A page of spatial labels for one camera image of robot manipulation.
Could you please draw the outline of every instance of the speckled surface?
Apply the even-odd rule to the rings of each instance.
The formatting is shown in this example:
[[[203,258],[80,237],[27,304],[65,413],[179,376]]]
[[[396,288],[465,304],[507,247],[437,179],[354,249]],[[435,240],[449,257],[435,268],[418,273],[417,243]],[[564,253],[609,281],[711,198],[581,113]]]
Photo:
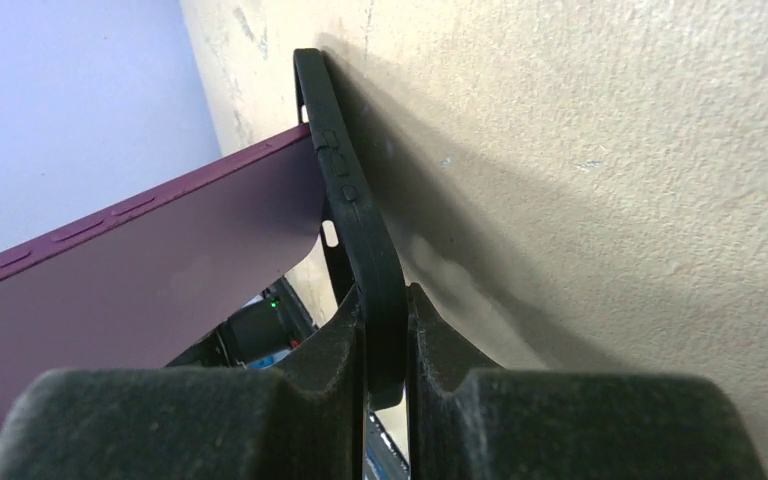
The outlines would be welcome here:
[[[509,367],[708,376],[768,469],[768,2],[182,6],[224,151],[293,124],[324,49],[445,318]]]

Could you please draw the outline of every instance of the white wall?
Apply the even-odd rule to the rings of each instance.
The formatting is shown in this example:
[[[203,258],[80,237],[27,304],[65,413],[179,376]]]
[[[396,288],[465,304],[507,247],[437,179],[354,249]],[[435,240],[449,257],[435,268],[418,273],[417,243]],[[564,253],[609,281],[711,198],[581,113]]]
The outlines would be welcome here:
[[[324,48],[449,322],[509,367],[712,378],[768,467],[768,1],[182,6],[223,149],[292,124],[292,50]]]
[[[0,251],[218,157],[177,2],[0,0]]]

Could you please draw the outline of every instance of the black object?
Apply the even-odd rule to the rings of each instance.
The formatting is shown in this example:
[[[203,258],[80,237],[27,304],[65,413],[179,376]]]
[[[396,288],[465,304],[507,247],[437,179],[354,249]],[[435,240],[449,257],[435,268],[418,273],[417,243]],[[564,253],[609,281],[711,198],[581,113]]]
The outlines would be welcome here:
[[[414,479],[765,478],[711,382],[504,370],[406,294],[322,56],[295,67],[340,240],[334,318],[266,370],[49,374],[5,423],[0,479],[359,479],[370,398],[405,378]]]

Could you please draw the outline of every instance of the purple phone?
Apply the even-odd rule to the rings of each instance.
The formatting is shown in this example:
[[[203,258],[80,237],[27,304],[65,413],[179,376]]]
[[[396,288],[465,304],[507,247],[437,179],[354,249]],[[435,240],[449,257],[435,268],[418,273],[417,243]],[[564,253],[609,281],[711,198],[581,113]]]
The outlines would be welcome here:
[[[39,374],[162,367],[301,261],[325,199],[300,125],[0,254],[0,424]]]

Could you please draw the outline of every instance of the beige table surface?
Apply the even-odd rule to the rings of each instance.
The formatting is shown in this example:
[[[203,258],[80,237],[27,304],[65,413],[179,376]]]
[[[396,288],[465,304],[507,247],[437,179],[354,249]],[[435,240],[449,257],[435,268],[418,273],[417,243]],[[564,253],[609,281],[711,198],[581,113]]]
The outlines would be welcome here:
[[[713,378],[768,468],[768,2],[182,7],[223,152],[293,125],[292,51],[322,48],[450,323],[507,367]],[[321,258],[290,278],[333,312]]]

